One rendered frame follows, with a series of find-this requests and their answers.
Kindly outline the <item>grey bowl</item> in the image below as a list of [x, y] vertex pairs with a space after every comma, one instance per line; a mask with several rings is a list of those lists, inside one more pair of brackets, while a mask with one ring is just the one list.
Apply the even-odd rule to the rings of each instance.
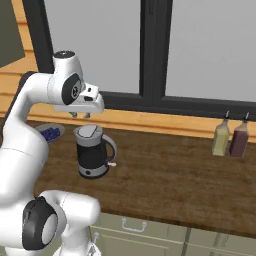
[[65, 132], [65, 128], [57, 123], [47, 123], [36, 127], [48, 144], [55, 143]]

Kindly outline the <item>blueberries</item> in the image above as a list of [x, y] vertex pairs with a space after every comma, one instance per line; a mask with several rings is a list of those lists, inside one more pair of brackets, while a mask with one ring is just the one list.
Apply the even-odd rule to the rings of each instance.
[[53, 128], [53, 127], [50, 127], [50, 128], [47, 128], [46, 130], [41, 131], [41, 134], [44, 136], [44, 138], [47, 141], [55, 140], [61, 135], [60, 130], [58, 128]]

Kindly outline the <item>dark red vinegar bottle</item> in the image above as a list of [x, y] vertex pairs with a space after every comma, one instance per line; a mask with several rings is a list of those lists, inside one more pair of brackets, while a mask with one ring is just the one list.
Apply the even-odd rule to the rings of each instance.
[[232, 141], [229, 148], [229, 155], [231, 157], [242, 158], [248, 143], [249, 132], [248, 132], [248, 120], [249, 114], [243, 118], [242, 123], [234, 129]]

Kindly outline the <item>pale green drawer front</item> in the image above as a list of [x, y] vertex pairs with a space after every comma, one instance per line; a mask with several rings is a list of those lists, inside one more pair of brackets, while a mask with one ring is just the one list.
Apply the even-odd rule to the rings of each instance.
[[98, 221], [91, 227], [126, 232], [131, 235], [142, 235], [171, 242], [179, 242], [183, 244], [183, 248], [187, 232], [187, 229], [182, 226], [107, 213], [101, 213]]
[[185, 256], [256, 256], [256, 239], [191, 229]]

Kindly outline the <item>black and silver electric kettle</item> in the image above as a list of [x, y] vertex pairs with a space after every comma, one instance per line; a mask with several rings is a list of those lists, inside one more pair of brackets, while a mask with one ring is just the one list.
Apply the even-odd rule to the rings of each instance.
[[104, 134], [98, 125], [80, 126], [73, 133], [79, 174], [85, 179], [98, 179], [106, 175], [118, 153], [114, 140]]

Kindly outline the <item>yellow oil bottle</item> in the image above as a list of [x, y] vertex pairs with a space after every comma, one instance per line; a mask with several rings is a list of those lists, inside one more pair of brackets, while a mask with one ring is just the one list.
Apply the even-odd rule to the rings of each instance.
[[212, 145], [212, 154], [215, 156], [224, 156], [230, 136], [228, 127], [229, 112], [226, 112], [223, 121], [219, 124], [214, 132], [214, 139]]

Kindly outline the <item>dark green wall cupboard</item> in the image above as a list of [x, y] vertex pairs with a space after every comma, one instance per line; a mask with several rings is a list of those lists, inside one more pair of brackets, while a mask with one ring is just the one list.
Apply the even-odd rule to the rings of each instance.
[[25, 56], [11, 0], [0, 0], [0, 68]]

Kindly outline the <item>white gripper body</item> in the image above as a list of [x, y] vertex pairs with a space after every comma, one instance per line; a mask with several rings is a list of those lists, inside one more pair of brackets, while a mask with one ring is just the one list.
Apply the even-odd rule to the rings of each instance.
[[94, 100], [87, 96], [79, 96], [70, 105], [54, 105], [57, 112], [84, 112], [84, 113], [103, 113], [104, 100], [100, 94]]

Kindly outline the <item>black window frame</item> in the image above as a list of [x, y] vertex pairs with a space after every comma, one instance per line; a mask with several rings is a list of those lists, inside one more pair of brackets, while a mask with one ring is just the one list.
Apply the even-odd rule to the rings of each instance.
[[[41, 73], [51, 73], [53, 45], [44, 0], [22, 0]], [[168, 44], [173, 0], [140, 0], [139, 92], [103, 93], [105, 107], [150, 113], [174, 114], [232, 120], [248, 116], [256, 122], [256, 102], [167, 96]]]

